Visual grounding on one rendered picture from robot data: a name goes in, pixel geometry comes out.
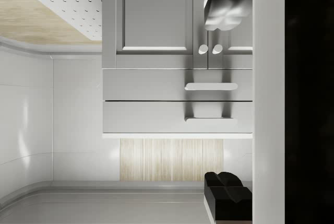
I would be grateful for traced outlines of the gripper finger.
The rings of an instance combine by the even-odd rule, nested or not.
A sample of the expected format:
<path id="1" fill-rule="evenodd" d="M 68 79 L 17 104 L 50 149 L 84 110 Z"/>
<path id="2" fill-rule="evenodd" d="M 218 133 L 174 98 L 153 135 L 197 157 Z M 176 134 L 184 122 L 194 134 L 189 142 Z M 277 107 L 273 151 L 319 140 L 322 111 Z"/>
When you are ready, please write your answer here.
<path id="1" fill-rule="evenodd" d="M 211 224 L 252 224 L 252 192 L 229 172 L 207 172 L 204 204 Z"/>
<path id="2" fill-rule="evenodd" d="M 204 0 L 205 29 L 229 31 L 253 11 L 253 0 Z"/>

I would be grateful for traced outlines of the white cabinet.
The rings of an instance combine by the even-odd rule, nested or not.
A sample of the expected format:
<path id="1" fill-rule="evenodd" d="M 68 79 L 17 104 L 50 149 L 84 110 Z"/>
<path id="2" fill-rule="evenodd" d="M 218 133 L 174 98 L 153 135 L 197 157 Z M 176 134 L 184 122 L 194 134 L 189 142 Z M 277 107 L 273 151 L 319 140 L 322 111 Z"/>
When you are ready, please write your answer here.
<path id="1" fill-rule="evenodd" d="M 103 133 L 250 137 L 252 15 L 208 31 L 204 0 L 103 0 Z"/>

